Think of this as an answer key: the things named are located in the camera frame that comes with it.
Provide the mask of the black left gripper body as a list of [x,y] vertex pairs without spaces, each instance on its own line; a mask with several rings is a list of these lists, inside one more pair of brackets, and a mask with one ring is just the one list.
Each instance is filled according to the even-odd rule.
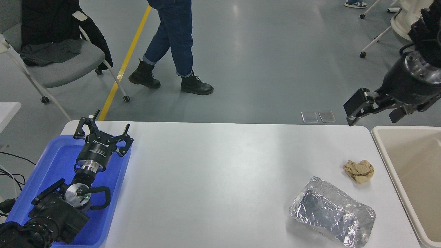
[[76,163],[84,165],[87,161],[94,161],[101,168],[106,168],[112,153],[116,151],[116,143],[106,143],[107,140],[97,141],[95,139],[84,139],[85,144],[81,149]]

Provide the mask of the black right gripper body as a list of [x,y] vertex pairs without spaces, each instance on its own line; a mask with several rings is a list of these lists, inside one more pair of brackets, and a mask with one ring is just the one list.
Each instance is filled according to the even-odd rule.
[[423,104],[440,93],[440,68],[422,57],[401,57],[384,76],[377,92],[405,104]]

